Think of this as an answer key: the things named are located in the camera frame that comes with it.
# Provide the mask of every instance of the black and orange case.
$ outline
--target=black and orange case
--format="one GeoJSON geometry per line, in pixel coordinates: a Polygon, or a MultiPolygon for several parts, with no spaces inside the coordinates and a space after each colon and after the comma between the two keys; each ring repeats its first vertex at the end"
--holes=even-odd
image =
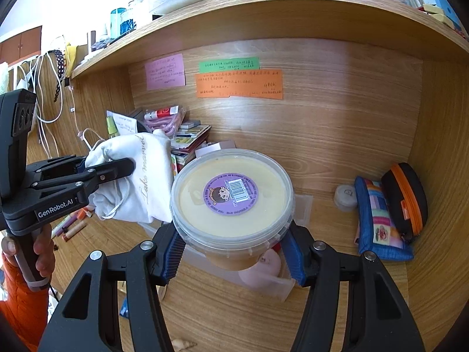
{"type": "Polygon", "coordinates": [[[407,163],[394,164],[381,184],[398,232],[406,242],[412,242],[428,219],[427,197],[417,173],[407,163]]]}

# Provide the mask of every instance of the brown cabinet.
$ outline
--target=brown cabinet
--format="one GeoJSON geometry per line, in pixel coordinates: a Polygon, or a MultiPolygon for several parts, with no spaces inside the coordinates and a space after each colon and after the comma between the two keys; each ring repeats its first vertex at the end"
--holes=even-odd
{"type": "Polygon", "coordinates": [[[0,62],[25,60],[41,52],[42,27],[27,30],[0,43],[0,62]]]}
{"type": "Polygon", "coordinates": [[[2,42],[0,61],[8,64],[20,59],[21,34],[2,42]]]}
{"type": "Polygon", "coordinates": [[[31,57],[41,51],[41,29],[40,26],[21,34],[20,59],[31,57]]]}

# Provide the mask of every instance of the hand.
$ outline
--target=hand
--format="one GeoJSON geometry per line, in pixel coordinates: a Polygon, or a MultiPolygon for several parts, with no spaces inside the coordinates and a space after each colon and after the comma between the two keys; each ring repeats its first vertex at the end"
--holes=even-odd
{"type": "MultiPolygon", "coordinates": [[[[44,225],[41,234],[36,238],[33,245],[34,253],[39,256],[36,261],[36,269],[44,278],[51,276],[55,269],[54,242],[51,239],[51,232],[51,225],[44,225]]],[[[13,266],[18,267],[15,259],[17,251],[15,241],[10,237],[3,238],[1,249],[8,262],[13,266]]]]}

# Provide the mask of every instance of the container lid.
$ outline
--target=container lid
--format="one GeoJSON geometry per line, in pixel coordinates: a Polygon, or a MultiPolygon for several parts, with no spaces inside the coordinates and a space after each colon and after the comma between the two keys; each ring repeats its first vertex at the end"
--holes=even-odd
{"type": "Polygon", "coordinates": [[[357,207],[355,187],[352,185],[339,185],[335,190],[334,202],[342,211],[351,211],[357,207]]]}
{"type": "Polygon", "coordinates": [[[196,248],[235,251],[278,242],[295,209],[292,183],[271,158],[226,149],[190,162],[177,175],[171,212],[182,238],[196,248]]]}

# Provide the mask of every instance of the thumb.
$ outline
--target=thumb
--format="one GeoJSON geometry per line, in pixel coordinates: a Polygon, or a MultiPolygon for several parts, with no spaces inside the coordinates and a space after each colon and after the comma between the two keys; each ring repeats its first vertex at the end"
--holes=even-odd
{"type": "Polygon", "coordinates": [[[10,262],[11,265],[18,267],[18,264],[15,259],[16,254],[16,244],[13,239],[10,237],[5,237],[1,241],[1,249],[3,254],[5,254],[6,259],[10,262]]]}
{"type": "Polygon", "coordinates": [[[16,254],[16,245],[10,237],[5,237],[1,241],[1,249],[8,257],[13,257],[16,254]]]}

